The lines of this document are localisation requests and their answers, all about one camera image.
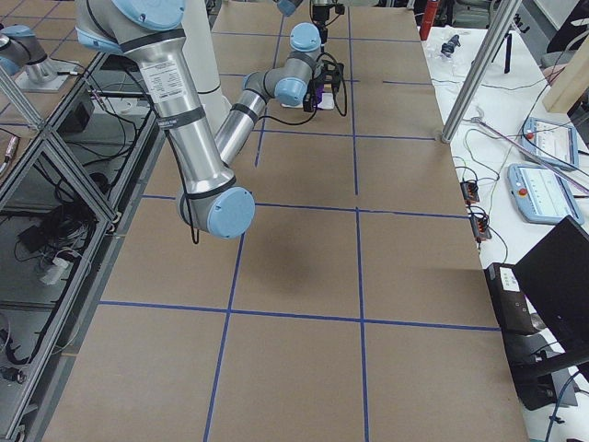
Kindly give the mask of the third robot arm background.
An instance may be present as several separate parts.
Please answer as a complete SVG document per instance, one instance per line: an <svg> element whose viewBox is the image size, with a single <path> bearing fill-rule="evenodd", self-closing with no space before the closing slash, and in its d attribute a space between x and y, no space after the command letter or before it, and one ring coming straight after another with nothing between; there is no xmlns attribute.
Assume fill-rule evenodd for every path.
<svg viewBox="0 0 589 442"><path fill-rule="evenodd" d="M28 92L57 92L69 77L78 75L73 62L51 58L25 25L1 28L1 66Z"/></svg>

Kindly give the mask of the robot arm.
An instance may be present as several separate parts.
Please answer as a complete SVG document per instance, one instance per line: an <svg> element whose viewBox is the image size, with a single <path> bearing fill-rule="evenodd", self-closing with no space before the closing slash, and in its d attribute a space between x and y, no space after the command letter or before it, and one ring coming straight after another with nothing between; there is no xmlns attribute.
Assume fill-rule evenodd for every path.
<svg viewBox="0 0 589 442"><path fill-rule="evenodd" d="M285 16L290 17L296 9L303 4L303 0L276 0L278 10ZM329 17L332 9L338 10L341 4L338 1L312 0L309 2L309 17L311 22L318 29L323 41L329 36Z"/></svg>
<svg viewBox="0 0 589 442"><path fill-rule="evenodd" d="M174 149L182 187L180 217L192 229L238 238L255 215L252 194L237 185L229 167L271 99L302 104L320 69L321 37L308 22L290 33L291 51L278 68L244 80L238 101L218 131L207 120L183 48L184 1L78 1L79 42L97 52L122 55L139 68L159 128Z"/></svg>

